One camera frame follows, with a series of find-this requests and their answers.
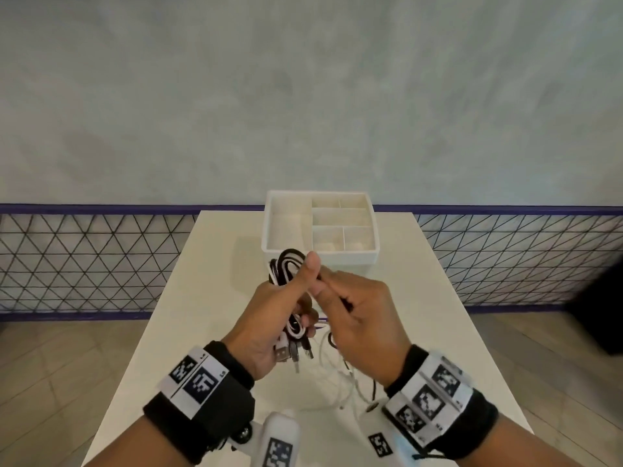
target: concrete wall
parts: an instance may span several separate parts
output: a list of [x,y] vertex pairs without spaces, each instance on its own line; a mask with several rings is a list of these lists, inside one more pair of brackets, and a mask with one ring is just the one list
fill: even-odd
[[623,0],[0,0],[0,202],[623,205]]

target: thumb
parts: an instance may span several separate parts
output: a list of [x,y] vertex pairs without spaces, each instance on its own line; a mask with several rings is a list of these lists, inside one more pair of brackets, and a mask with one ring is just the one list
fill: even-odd
[[294,276],[281,290],[284,302],[294,308],[299,298],[309,289],[310,285],[316,281],[320,272],[320,257],[316,252],[311,251],[307,254],[305,262]]
[[313,282],[309,292],[329,319],[331,329],[339,328],[353,321],[339,295],[323,281],[316,280]]

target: black wristband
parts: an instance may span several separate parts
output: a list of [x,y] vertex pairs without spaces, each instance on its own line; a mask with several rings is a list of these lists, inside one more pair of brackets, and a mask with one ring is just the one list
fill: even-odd
[[385,393],[389,398],[393,397],[396,393],[401,391],[404,385],[409,382],[411,377],[416,375],[417,371],[422,367],[422,364],[428,357],[428,353],[421,347],[413,344],[407,353],[407,357],[404,359],[404,365],[402,371],[395,381],[385,389]]
[[145,417],[194,465],[201,462],[207,451],[250,422],[255,407],[255,400],[249,392],[253,378],[232,357],[225,344],[213,341],[205,350],[229,373],[192,419],[162,393],[143,408]]
[[247,372],[247,369],[229,353],[224,343],[221,341],[212,341],[204,347],[204,349],[213,356],[214,359],[221,362],[244,388],[247,390],[253,388],[253,385],[255,385],[253,377]]
[[[429,353],[415,344],[409,349],[400,376],[385,389],[389,398],[404,388],[411,377],[422,367]],[[447,432],[432,441],[431,449],[442,452],[448,459],[467,457],[487,438],[499,417],[498,408],[487,401],[482,393],[473,389],[463,413],[450,426]]]

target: storage box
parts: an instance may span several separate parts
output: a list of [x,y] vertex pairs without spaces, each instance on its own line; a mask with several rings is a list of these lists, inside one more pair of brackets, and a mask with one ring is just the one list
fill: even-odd
[[368,194],[269,191],[262,251],[270,261],[288,248],[314,250],[328,266],[375,263],[379,235]]

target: black line pattern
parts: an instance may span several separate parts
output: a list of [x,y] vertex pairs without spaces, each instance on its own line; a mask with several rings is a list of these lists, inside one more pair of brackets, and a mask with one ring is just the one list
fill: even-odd
[[[623,257],[623,216],[417,215],[465,305],[568,301]],[[0,313],[150,312],[193,215],[0,215]]]

